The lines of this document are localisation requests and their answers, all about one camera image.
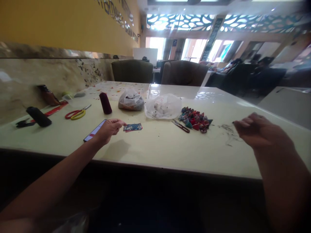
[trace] small scissors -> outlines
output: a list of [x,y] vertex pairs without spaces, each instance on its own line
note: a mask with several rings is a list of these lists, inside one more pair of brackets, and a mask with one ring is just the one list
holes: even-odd
[[86,107],[84,107],[84,108],[82,108],[81,110],[75,110],[75,111],[72,111],[70,113],[67,113],[65,118],[66,119],[71,119],[71,120],[80,119],[80,118],[82,118],[85,115],[85,110],[87,110],[90,106],[91,106],[91,104],[86,106]]
[[182,126],[180,123],[178,123],[177,121],[175,120],[172,120],[172,122],[177,125],[179,128],[181,128],[183,131],[185,131],[186,133],[190,133],[190,130],[187,129],[186,127]]

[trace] person's right hand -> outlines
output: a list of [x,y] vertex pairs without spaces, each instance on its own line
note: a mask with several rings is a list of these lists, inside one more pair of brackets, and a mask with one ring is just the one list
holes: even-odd
[[295,151],[293,141],[284,130],[257,113],[252,113],[241,121],[235,121],[234,126],[240,138],[254,150],[269,147],[282,148],[288,152]]
[[110,141],[112,135],[117,135],[119,129],[124,125],[126,123],[120,119],[106,120],[92,139],[103,147]]

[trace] thread spool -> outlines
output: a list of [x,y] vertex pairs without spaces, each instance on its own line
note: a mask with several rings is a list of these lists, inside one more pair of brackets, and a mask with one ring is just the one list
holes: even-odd
[[47,127],[52,124],[52,121],[47,118],[39,109],[36,107],[28,107],[26,112],[38,123],[41,127]]
[[112,109],[111,109],[107,94],[100,93],[99,98],[100,98],[101,106],[103,107],[104,114],[112,113]]

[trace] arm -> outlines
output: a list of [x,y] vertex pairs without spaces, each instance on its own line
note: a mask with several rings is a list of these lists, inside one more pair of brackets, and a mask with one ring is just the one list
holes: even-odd
[[310,201],[311,175],[292,140],[256,113],[234,124],[254,150],[272,226],[278,232],[294,231]]
[[15,198],[0,213],[0,221],[40,217],[63,197],[97,151],[123,125],[126,123],[119,119],[107,120],[91,140],[48,170]]

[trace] phone screen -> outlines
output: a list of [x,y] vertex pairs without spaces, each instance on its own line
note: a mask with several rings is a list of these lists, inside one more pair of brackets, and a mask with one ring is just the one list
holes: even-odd
[[83,141],[87,142],[89,141],[94,135],[97,133],[97,131],[101,128],[101,126],[105,123],[106,120],[104,120],[102,123],[100,123]]

